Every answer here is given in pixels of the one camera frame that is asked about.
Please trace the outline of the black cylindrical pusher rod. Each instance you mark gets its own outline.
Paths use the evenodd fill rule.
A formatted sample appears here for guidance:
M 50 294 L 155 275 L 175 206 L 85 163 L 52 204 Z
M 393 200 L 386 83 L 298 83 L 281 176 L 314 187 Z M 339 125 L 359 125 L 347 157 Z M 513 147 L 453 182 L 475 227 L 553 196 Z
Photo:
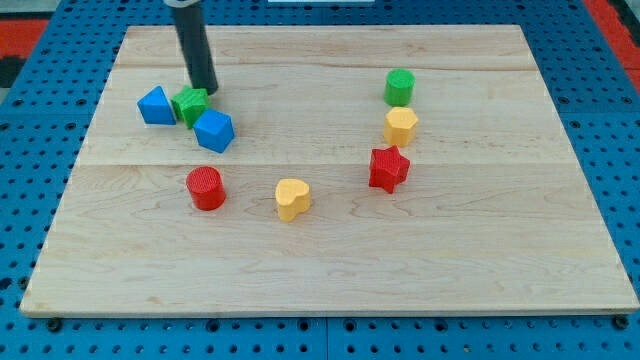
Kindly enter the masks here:
M 201 1 L 169 0 L 169 8 L 192 86 L 213 95 L 218 82 Z

